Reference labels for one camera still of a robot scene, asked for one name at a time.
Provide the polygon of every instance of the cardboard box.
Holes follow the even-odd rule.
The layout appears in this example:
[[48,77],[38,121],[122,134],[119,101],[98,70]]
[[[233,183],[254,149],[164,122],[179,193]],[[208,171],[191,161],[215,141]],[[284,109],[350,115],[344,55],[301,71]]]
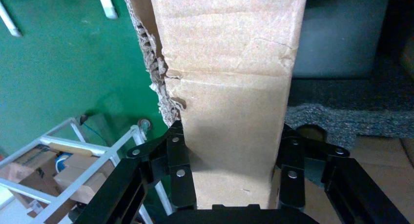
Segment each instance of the cardboard box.
[[[66,159],[63,164],[65,167],[76,167],[79,169],[87,170],[97,159],[98,157],[85,157],[73,154],[68,159]],[[108,178],[113,170],[114,165],[110,160],[108,160],[101,166],[97,173],[103,173],[105,177]]]
[[125,1],[163,118],[183,121],[198,207],[266,208],[306,0]]
[[54,165],[55,158],[55,152],[46,146],[39,145],[2,168],[0,176],[15,183],[19,183],[36,170],[53,177],[57,174]]
[[[68,188],[83,172],[84,169],[76,167],[65,168],[62,172],[55,176],[55,181],[62,189]],[[88,204],[94,197],[96,192],[105,182],[106,177],[103,173],[95,173],[90,177],[79,189],[73,193],[70,199],[84,204]]]
[[[85,172],[98,157],[85,157],[73,154],[63,164],[65,169],[55,176],[55,181],[62,189],[68,188],[83,172]],[[101,188],[106,178],[114,170],[111,161],[106,161],[101,168],[87,180],[70,198],[72,200],[88,204]]]

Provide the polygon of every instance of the cable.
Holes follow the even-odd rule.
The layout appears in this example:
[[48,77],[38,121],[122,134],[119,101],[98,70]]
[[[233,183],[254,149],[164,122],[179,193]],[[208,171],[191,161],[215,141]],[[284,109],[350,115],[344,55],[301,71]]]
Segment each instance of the cable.
[[105,144],[105,146],[107,146],[107,143],[106,143],[105,139],[98,132],[96,132],[94,129],[90,128],[86,123],[83,123],[82,125],[84,125],[90,131],[92,131],[93,133],[95,133],[96,135],[98,135],[102,139],[102,141]]

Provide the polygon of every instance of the torn cardboard edge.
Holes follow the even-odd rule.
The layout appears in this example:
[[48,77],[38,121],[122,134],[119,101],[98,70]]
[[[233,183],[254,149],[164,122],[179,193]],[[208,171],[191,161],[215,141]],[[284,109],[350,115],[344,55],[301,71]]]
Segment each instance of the torn cardboard edge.
[[180,111],[184,105],[178,100],[173,100],[166,91],[164,78],[166,76],[167,66],[161,56],[157,57],[157,45],[154,35],[150,34],[143,25],[138,15],[135,14],[131,0],[125,0],[132,24],[137,32],[138,43],[140,45],[146,71],[149,73],[152,84],[151,90],[158,95],[158,109],[163,116],[165,124],[170,127],[176,120],[180,120]]

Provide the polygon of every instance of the wheel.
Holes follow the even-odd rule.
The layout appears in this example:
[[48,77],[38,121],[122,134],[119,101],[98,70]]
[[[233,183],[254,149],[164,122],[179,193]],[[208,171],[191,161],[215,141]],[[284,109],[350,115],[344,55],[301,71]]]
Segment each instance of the wheel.
[[138,120],[138,126],[141,127],[142,129],[146,129],[147,131],[152,129],[152,123],[150,120],[146,119],[146,118],[141,118]]

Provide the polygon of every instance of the small cardboard box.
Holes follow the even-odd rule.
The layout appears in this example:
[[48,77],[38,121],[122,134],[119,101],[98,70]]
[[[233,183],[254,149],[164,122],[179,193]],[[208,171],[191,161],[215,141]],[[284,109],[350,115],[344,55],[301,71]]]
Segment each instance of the small cardboard box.
[[[85,157],[78,154],[73,154],[67,160],[63,162],[65,167],[76,167],[79,169],[87,170],[96,160],[98,157]],[[114,170],[114,165],[111,161],[106,161],[101,168],[97,171],[97,173],[103,173],[106,178]]]
[[[68,188],[83,172],[85,172],[98,157],[85,157],[73,154],[63,164],[65,169],[55,176],[55,181],[62,189]],[[72,200],[88,204],[101,188],[106,178],[114,170],[111,161],[106,161],[101,168],[90,177],[70,198]]]
[[[62,189],[68,188],[83,172],[84,169],[76,167],[65,168],[62,172],[55,176],[55,181]],[[103,173],[96,172],[90,177],[79,189],[70,197],[74,201],[88,204],[94,197],[96,192],[105,182],[106,177]]]

